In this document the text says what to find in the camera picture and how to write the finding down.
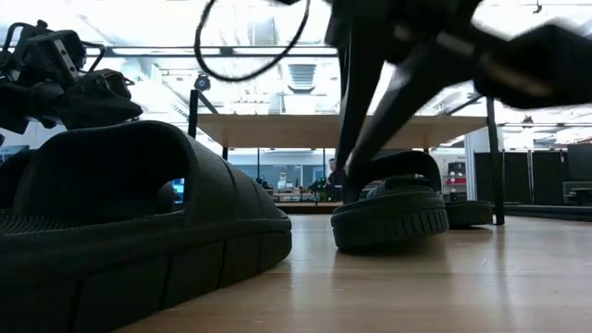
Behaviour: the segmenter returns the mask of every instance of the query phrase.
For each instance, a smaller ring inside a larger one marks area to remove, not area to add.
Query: treaded sole
[[[493,210],[489,202],[447,203],[446,211],[450,228],[466,228],[493,224]]]
[[[331,217],[335,243],[341,250],[381,245],[393,241],[433,236],[449,229],[448,215],[441,199],[429,198],[410,202],[392,202],[351,211],[336,210]]]
[[[0,298],[2,332],[106,332],[256,276],[291,250],[291,233],[159,253]]]
[[[61,221],[45,216],[22,216],[11,214],[8,211],[0,211],[0,236],[82,226],[82,223]]]

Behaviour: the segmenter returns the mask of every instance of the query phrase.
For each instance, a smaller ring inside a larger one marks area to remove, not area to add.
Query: metal pole
[[[323,148],[323,178],[327,179],[327,160],[325,158],[325,148]]]
[[[503,226],[505,211],[503,206],[503,179],[500,156],[500,144],[498,142],[498,126],[496,124],[495,107],[493,98],[487,98],[487,129],[489,132],[489,151],[491,156],[491,178],[493,180],[493,200],[496,208],[496,225]]]
[[[479,101],[481,98],[483,98],[483,96],[481,96],[481,95],[478,95],[478,96],[476,96],[476,97],[473,97],[473,98],[471,98],[470,100],[468,100],[468,101],[466,101],[466,102],[462,103],[461,105],[458,105],[458,106],[456,106],[455,108],[453,108],[453,109],[451,109],[451,110],[444,111],[444,112],[442,112],[441,114],[436,114],[436,116],[441,116],[441,115],[444,115],[444,116],[452,116],[452,115],[454,115],[455,113],[457,113],[457,112],[459,112],[459,111],[463,110],[465,107],[467,107],[467,106],[469,106],[469,105],[473,105],[473,104],[477,103],[477,102],[478,102],[478,101]]]
[[[187,134],[193,139],[197,136],[197,106],[199,103],[199,93],[195,89],[191,89],[189,97],[189,128]]]
[[[257,148],[257,178],[261,178],[261,152],[259,148]]]
[[[218,110],[216,110],[216,107],[212,105],[212,102],[210,102],[210,100],[207,99],[207,97],[205,97],[203,92],[199,92],[197,94],[197,98],[199,98],[200,101],[202,101],[203,105],[205,105],[205,107],[207,107],[207,109],[210,110],[210,112],[212,114],[214,114],[214,115],[218,114]]]
[[[528,163],[528,198],[530,204],[535,204],[535,175],[533,173],[533,151],[528,150],[526,156]]]
[[[501,157],[499,164],[501,165],[501,184],[502,184],[502,192],[501,195],[503,195],[503,198],[505,200],[506,198],[506,150],[502,149],[499,152],[499,156]]]

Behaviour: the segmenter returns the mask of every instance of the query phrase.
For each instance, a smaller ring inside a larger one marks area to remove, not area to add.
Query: desk
[[[589,188],[577,188],[572,189],[575,192],[575,200],[579,206],[592,205],[592,189]]]
[[[340,207],[343,203],[276,203],[276,206],[281,207]]]
[[[339,138],[339,115],[200,114],[198,124],[225,148],[336,148]],[[384,149],[431,148],[486,125],[486,117],[415,116]]]

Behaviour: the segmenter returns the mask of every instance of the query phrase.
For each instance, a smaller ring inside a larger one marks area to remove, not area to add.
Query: black slide sandal
[[[450,228],[468,228],[493,224],[493,208],[486,201],[446,203]]]
[[[348,179],[346,204],[331,217],[336,245],[341,250],[432,236],[449,229],[446,205],[439,194],[438,164],[422,152],[402,152],[373,161],[367,173]],[[353,200],[370,177],[422,174],[423,179],[390,177]]]
[[[158,214],[163,184],[179,178],[185,211]],[[290,220],[263,188],[152,121],[56,135],[4,216],[36,226],[0,237],[6,332],[110,331],[253,277],[291,250]]]
[[[20,151],[0,166],[0,210],[12,209],[22,175],[36,151]]]

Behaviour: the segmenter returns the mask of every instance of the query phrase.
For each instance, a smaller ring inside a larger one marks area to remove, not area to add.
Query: ceiling
[[[553,19],[563,19],[584,32],[592,31],[592,0],[540,0],[543,10],[533,14],[535,2],[485,0],[475,13],[475,25],[508,38]],[[43,19],[51,29],[74,30],[89,42],[127,47],[127,51],[119,50],[130,56],[106,58],[100,67],[120,70],[137,81],[131,89],[134,100],[146,110],[146,117],[186,128],[189,92],[200,69],[192,57],[181,57],[180,53],[191,51],[195,26],[204,3],[204,0],[0,0],[1,7],[11,8],[10,11],[0,11],[0,41],[12,22],[34,23]],[[277,6],[266,0],[218,0],[203,32],[203,45],[254,46],[256,49],[250,51],[252,53],[276,52],[277,49],[268,46],[286,45],[291,40],[302,18],[303,5],[304,1],[295,6]],[[299,42],[300,47],[324,46],[329,14],[330,9],[324,1],[313,0],[311,17]],[[179,57],[142,57],[138,55],[148,51],[134,49],[173,46],[185,47],[172,51]],[[251,72],[267,61],[269,59],[265,57],[246,56],[207,59],[212,69],[232,76]],[[393,66],[384,66],[370,112],[376,108],[394,73]],[[471,82],[449,87],[419,113],[433,115],[451,110],[468,101],[473,92]],[[213,81],[206,96],[221,113],[337,113],[339,66],[337,59],[331,56],[292,56],[252,81],[234,84]],[[518,112],[497,104],[496,110],[499,123],[521,122],[525,116],[534,122],[549,124],[592,122],[589,106]],[[485,113],[485,103],[480,103],[470,105],[456,115],[483,116]],[[511,139],[512,135],[522,135],[523,129],[507,128],[506,132]],[[590,138],[592,128],[550,126],[529,129],[524,134],[553,144]],[[206,137],[203,140],[211,143]]]

